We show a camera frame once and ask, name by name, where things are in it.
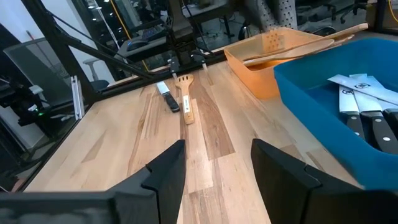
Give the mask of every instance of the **blue plastic tub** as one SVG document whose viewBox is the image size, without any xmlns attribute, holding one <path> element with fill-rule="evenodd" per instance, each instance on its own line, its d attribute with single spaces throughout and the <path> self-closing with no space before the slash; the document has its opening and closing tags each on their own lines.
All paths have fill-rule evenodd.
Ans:
<svg viewBox="0 0 398 224">
<path fill-rule="evenodd" d="M 283 103 L 365 186 L 398 189 L 398 156 L 370 146 L 340 120 L 336 75 L 367 73 L 398 92 L 398 42 L 364 39 L 274 69 Z"/>
</svg>

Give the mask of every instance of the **knife handle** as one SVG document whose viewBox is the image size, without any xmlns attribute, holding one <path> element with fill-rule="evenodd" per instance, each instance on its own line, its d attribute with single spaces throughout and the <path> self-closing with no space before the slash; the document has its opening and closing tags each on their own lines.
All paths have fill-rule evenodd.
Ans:
<svg viewBox="0 0 398 224">
<path fill-rule="evenodd" d="M 346 125 L 351 128 L 357 136 L 365 140 L 361 116 L 359 114 L 347 114 Z"/>
<path fill-rule="evenodd" d="M 392 132 L 398 136 L 398 112 L 385 113 L 384 117 L 390 125 Z"/>
<path fill-rule="evenodd" d="M 398 140 L 383 116 L 373 116 L 372 129 L 380 150 L 398 154 Z"/>
</svg>

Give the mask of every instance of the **slotted wooden spatula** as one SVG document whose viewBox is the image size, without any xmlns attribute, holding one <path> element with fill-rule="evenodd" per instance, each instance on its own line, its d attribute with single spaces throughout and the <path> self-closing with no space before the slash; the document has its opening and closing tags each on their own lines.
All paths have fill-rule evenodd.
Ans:
<svg viewBox="0 0 398 224">
<path fill-rule="evenodd" d="M 270 55 L 270 56 L 263 57 L 263 58 L 247 60 L 247 61 L 243 62 L 243 64 L 248 67 L 248 66 L 252 66 L 252 65 L 258 65 L 260 63 L 269 62 L 272 60 L 285 60 L 285 59 L 290 59 L 290 58 L 302 57 L 302 56 L 305 56 L 308 54 L 313 54 L 313 53 L 319 52 L 320 50 L 326 49 L 329 46 L 331 46 L 334 42 L 335 42 L 335 40 L 333 40 L 333 39 L 323 40 L 323 41 L 307 44 L 307 45 L 304 45 L 301 47 L 296 47 L 288 52 L 274 54 L 274 55 Z"/>
<path fill-rule="evenodd" d="M 181 89 L 182 108 L 184 113 L 185 124 L 192 124 L 195 122 L 192 111 L 191 97 L 189 95 L 189 86 L 193 82 L 193 75 L 182 75 L 175 79 L 175 86 Z"/>
<path fill-rule="evenodd" d="M 288 48 L 288 49 L 276 50 L 276 51 L 269 52 L 269 53 L 266 53 L 266 54 L 252 56 L 252 57 L 249 57 L 247 59 L 244 59 L 244 61 L 252 60 L 252 59 L 255 59 L 255 58 L 263 58 L 263 57 L 267 57 L 267 56 L 270 56 L 270 55 L 279 54 L 279 53 L 282 53 L 282 52 L 288 52 L 290 50 L 293 50 L 294 48 L 301 47 L 301 46 L 307 45 L 307 44 L 312 44 L 312 43 L 319 42 L 319 41 L 323 41 L 323 40 L 339 39 L 340 37 L 351 35 L 351 34 L 357 33 L 357 32 L 362 31 L 362 30 L 366 30 L 368 27 L 369 26 L 368 26 L 367 23 L 356 25 L 356 26 L 350 27 L 348 29 L 339 31 L 337 33 L 330 34 L 330 35 L 328 35 L 326 37 L 321 37 L 321 38 L 319 38 L 317 40 L 313 40 L 313 41 L 310 41 L 310 42 L 307 42 L 307 43 L 304 43 L 304 44 L 301 44 L 301 45 L 298 45 L 298 46 L 295 46 L 295 47 L 291 47 L 291 48 Z"/>
</svg>

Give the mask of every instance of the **butcher block countertop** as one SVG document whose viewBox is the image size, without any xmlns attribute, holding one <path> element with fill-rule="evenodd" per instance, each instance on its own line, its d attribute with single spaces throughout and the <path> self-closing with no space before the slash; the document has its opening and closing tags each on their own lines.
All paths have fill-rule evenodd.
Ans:
<svg viewBox="0 0 398 224">
<path fill-rule="evenodd" d="M 178 139 L 187 140 L 178 223 L 270 223 L 252 169 L 253 138 L 359 186 L 279 97 L 255 98 L 227 62 L 208 70 L 192 73 L 195 123 L 172 113 L 156 85 L 97 102 L 25 191 L 107 190 Z M 180 102 L 173 80 L 165 82 Z"/>
</svg>

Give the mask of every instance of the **orange bin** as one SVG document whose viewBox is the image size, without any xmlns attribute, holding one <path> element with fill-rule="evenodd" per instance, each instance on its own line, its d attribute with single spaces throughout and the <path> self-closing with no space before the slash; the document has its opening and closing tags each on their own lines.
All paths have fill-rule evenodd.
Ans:
<svg viewBox="0 0 398 224">
<path fill-rule="evenodd" d="M 277 39 L 270 38 L 269 34 L 259 34 L 231 44 L 224 49 L 229 66 L 253 95 L 259 99 L 267 99 L 279 95 L 278 86 L 274 78 L 274 66 L 293 59 L 271 61 L 249 68 L 243 65 L 244 59 L 271 53 L 278 49 L 289 49 L 321 38 L 318 35 L 285 27 L 278 28 L 273 32 L 277 35 Z"/>
</svg>

